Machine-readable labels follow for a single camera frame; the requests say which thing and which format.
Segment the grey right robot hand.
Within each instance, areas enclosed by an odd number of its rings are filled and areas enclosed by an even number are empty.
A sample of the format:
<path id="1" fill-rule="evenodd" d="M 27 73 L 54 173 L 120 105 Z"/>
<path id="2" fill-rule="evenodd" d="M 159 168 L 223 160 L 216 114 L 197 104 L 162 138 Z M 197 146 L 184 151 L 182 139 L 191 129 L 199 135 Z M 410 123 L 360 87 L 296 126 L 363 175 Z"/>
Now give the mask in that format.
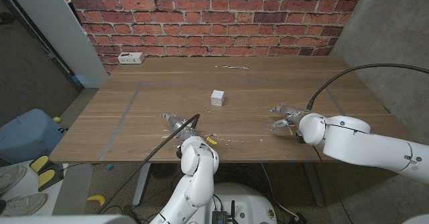
<path id="1" fill-rule="evenodd" d="M 275 129 L 281 129 L 285 127 L 289 127 L 291 125 L 298 125 L 301 121 L 301 119 L 309 114 L 308 111 L 299 109 L 297 107 L 293 107 L 290 105 L 285 104 L 279 104 L 269 110 L 270 112 L 280 112 L 283 114 L 284 118 L 275 121 L 271 127 L 270 130 L 273 131 Z"/>

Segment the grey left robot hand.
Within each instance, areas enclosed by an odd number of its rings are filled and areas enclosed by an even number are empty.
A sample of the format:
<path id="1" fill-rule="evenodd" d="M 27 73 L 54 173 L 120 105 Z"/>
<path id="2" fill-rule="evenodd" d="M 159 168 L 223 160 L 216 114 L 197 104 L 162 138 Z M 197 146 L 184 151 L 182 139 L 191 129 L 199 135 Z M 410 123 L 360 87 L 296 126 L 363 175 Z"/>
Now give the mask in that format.
<path id="1" fill-rule="evenodd" d="M 175 138 L 178 138 L 181 142 L 184 142 L 189 137 L 193 137 L 196 135 L 195 130 L 192 128 L 192 124 L 189 123 L 188 125 L 184 125 L 185 121 L 180 119 L 179 116 L 173 113 L 162 113 L 160 116 L 168 122 L 168 124 L 172 128 L 172 132 L 175 132 L 177 129 L 184 126 L 184 128 L 174 136 Z"/>

